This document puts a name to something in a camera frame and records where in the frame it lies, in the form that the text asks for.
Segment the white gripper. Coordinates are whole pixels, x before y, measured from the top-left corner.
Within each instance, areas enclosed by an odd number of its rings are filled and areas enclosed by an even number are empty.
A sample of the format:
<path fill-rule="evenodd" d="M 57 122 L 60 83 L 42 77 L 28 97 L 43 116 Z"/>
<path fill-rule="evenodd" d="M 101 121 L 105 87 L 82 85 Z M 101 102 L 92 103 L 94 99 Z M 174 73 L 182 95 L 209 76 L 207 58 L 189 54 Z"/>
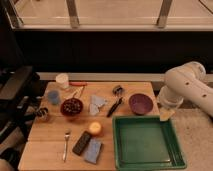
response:
<path fill-rule="evenodd" d="M 160 104 L 160 120 L 167 121 L 183 103 L 183 97 L 163 86 L 157 96 Z"/>

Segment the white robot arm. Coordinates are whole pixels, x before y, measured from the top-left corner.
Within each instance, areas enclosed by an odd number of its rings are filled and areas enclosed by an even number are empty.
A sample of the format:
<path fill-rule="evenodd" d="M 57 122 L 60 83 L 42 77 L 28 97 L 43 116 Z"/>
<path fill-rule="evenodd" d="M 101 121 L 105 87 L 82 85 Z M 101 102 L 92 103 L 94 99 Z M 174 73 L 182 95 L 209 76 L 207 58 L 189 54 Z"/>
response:
<path fill-rule="evenodd" d="M 204 66 L 196 61 L 168 70 L 157 97 L 161 105 L 160 120 L 167 121 L 185 99 L 213 118 L 213 88 L 203 82 L 205 76 Z"/>

